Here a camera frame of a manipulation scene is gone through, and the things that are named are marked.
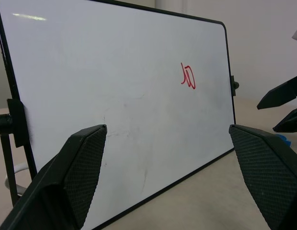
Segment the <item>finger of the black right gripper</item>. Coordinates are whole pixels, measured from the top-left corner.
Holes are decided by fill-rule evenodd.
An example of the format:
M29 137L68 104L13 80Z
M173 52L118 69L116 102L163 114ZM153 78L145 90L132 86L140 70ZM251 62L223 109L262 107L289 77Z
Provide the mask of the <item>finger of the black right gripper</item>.
M297 132L297 109L291 111L275 127L275 132L279 133L296 133Z
M297 97L297 76L268 91L257 105L257 109L279 107Z

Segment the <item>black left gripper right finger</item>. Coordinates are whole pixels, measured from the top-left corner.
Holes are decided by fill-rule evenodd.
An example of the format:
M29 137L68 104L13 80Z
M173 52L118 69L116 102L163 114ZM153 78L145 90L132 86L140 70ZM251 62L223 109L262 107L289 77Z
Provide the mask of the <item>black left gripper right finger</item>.
M297 154L277 135L229 127L239 166L271 230L297 230Z

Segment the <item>white whiteboard with black frame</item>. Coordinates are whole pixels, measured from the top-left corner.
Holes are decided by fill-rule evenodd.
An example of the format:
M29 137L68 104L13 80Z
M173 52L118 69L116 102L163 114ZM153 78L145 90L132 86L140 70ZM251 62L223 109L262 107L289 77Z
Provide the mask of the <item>white whiteboard with black frame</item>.
M71 134L107 126L82 230L233 149L220 21L119 1L0 0L0 42L37 170Z

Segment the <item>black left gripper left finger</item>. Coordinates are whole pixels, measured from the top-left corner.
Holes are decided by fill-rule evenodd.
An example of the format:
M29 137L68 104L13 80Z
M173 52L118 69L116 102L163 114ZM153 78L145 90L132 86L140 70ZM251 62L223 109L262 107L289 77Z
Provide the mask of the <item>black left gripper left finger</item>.
M98 184L107 126L71 135L32 180L0 230L80 230Z

